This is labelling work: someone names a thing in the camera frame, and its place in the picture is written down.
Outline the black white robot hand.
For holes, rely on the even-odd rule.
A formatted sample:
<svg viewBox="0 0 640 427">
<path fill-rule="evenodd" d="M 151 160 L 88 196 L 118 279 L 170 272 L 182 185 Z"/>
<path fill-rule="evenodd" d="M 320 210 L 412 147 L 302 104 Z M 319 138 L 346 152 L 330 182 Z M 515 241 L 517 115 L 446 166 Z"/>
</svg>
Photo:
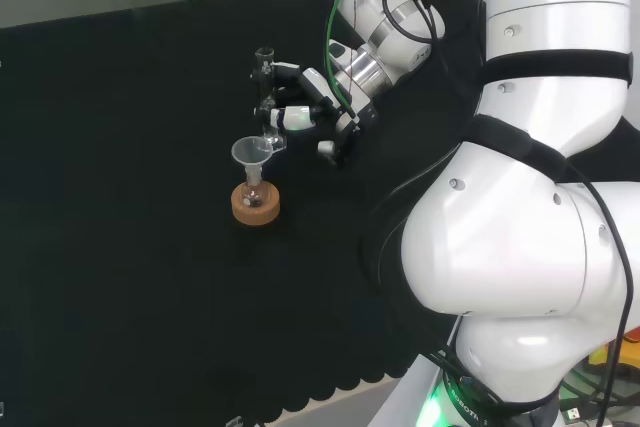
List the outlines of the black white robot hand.
<svg viewBox="0 0 640 427">
<path fill-rule="evenodd" d="M 251 80 L 259 98 L 254 116 L 275 151 L 287 146 L 288 134 L 306 132 L 328 122 L 333 138 L 319 141 L 317 153 L 341 168 L 359 138 L 377 121 L 373 102 L 366 94 L 356 89 L 350 98 L 351 107 L 346 108 L 331 91 L 329 82 L 311 67 L 260 61 Z"/>
</svg>

